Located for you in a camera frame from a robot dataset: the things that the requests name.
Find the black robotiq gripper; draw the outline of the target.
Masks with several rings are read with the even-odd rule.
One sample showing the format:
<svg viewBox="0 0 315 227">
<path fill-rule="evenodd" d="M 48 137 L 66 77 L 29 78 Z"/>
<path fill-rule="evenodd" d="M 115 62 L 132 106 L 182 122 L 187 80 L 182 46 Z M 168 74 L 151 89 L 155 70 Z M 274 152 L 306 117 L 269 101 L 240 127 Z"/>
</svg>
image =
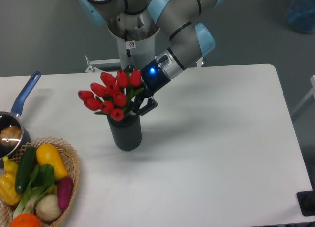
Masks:
<svg viewBox="0 0 315 227">
<path fill-rule="evenodd" d="M 133 65 L 127 65 L 123 71 L 125 73 L 132 73 L 134 70 Z M 143 116 L 158 106 L 158 102 L 152 97 L 155 92 L 160 90 L 166 84 L 168 84 L 171 79 L 167 76 L 167 74 L 163 71 L 163 69 L 159 66 L 159 62 L 156 59 L 153 59 L 149 62 L 145 67 L 141 70 L 142 75 L 142 84 L 144 87 L 143 97 L 148 98 L 147 104 L 142 108 L 136 108 L 136 103 L 132 102 L 131 105 L 131 115 L 139 115 Z"/>
</svg>

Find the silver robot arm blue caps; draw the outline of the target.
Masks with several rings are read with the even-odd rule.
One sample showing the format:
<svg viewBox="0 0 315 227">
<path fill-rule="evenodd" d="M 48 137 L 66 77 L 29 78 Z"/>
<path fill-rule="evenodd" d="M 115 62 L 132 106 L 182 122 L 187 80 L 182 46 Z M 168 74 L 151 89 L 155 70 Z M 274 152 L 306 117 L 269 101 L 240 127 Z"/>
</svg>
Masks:
<svg viewBox="0 0 315 227">
<path fill-rule="evenodd" d="M 88 18 L 116 38 L 121 70 L 105 74 L 92 108 L 120 120 L 157 106 L 153 94 L 207 55 L 215 40 L 192 19 L 222 0 L 79 0 Z"/>
</svg>

